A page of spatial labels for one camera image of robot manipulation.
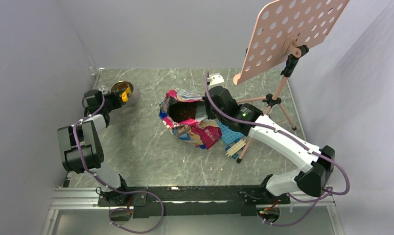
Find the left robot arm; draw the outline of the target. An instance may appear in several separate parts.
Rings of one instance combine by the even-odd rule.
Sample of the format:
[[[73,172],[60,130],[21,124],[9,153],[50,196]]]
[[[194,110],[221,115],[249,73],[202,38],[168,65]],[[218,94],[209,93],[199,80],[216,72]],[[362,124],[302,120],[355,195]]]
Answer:
[[[98,131],[110,125],[110,113],[122,108],[131,91],[123,88],[104,94],[100,90],[85,92],[84,116],[75,124],[57,130],[61,162],[68,172],[86,173],[99,184],[98,194],[108,202],[125,205],[130,199],[124,179],[105,163]]]

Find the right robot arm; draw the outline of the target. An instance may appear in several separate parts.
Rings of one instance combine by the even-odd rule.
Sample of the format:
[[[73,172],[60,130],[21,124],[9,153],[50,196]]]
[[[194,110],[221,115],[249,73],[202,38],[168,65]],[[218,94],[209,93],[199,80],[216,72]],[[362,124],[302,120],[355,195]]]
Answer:
[[[334,168],[332,147],[303,141],[252,104],[238,104],[222,86],[206,88],[203,100],[209,118],[216,118],[231,130],[268,145],[296,165],[293,171],[266,177],[264,187],[259,190],[264,203],[299,190],[312,197],[322,195]]]

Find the pet food bag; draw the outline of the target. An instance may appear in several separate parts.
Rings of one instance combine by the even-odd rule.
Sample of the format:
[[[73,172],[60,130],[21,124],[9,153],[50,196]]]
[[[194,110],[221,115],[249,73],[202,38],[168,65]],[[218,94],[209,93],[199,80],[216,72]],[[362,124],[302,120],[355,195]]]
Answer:
[[[196,102],[195,119],[174,122],[168,111],[169,107],[177,102]],[[169,90],[160,104],[159,118],[172,135],[201,149],[210,149],[222,136],[217,122],[208,118],[202,96],[193,91]]]

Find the yellow plastic scoop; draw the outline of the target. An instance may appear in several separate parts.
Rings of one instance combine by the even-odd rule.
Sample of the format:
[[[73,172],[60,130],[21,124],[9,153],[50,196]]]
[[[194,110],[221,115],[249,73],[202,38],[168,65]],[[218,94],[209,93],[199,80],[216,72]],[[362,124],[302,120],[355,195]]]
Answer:
[[[131,95],[131,89],[129,86],[122,88],[120,93],[120,98],[123,103],[126,103],[129,100],[129,96]]]

